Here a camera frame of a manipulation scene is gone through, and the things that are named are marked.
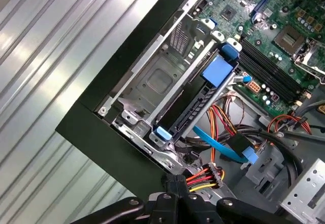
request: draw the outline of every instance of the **green circuit board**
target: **green circuit board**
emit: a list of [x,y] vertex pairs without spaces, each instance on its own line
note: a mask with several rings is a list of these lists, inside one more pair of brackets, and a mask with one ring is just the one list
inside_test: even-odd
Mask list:
[[[215,29],[223,33],[226,38],[238,39],[245,34],[245,39],[250,44],[312,93],[318,86],[319,80],[298,68],[293,62],[293,55],[280,48],[274,40],[282,30],[290,25],[303,37],[303,40],[309,38],[320,44],[325,43],[325,9],[321,6],[325,0],[268,0],[259,10],[263,16],[262,21],[254,23],[252,11],[260,1],[205,0],[206,5],[202,7],[198,17],[200,19],[210,18],[215,21],[217,23]],[[318,46],[309,62],[325,71],[324,55],[325,48]],[[253,80],[259,85],[262,84],[254,76]],[[238,85],[238,89],[261,105],[272,116],[297,108],[281,99],[266,105],[262,98],[268,93],[263,90],[254,93],[243,85]]]

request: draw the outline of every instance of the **ram slot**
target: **ram slot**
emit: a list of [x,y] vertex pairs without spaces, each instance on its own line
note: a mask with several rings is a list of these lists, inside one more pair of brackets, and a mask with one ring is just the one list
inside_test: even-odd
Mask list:
[[249,58],[246,54],[241,54],[239,64],[249,74],[270,87],[282,100],[286,101],[287,103],[291,103],[297,99],[296,93],[291,90],[287,90],[283,84],[273,77],[272,73],[263,69],[263,67]]
[[297,83],[292,77],[287,75],[281,68],[276,66],[271,60],[264,56],[260,51],[253,47],[247,40],[242,41],[243,52],[251,59],[255,60],[265,70],[278,79],[289,90],[295,92],[303,92],[303,87]]

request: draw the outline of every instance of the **motherboard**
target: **motherboard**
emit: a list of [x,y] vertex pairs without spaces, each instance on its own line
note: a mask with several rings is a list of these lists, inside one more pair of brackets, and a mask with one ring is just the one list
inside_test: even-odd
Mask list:
[[325,77],[325,0],[202,0],[209,18],[243,47],[236,90],[272,116],[295,110]]

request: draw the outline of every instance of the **sheet metal panel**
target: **sheet metal panel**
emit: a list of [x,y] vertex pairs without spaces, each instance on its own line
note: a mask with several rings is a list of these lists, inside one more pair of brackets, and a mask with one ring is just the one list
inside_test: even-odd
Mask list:
[[10,0],[0,12],[0,223],[69,223],[132,195],[54,131],[157,0]]

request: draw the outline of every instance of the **screw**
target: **screw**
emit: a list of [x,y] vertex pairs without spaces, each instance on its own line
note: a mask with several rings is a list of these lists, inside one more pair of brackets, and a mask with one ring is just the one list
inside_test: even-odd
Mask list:
[[100,113],[105,114],[106,113],[106,108],[102,107],[101,110],[100,110]]
[[189,195],[189,198],[192,199],[192,200],[196,200],[197,196],[196,195]]
[[138,205],[139,204],[139,201],[137,201],[137,200],[130,200],[128,203],[130,205]]
[[226,205],[232,206],[233,203],[230,200],[224,200],[223,201]]

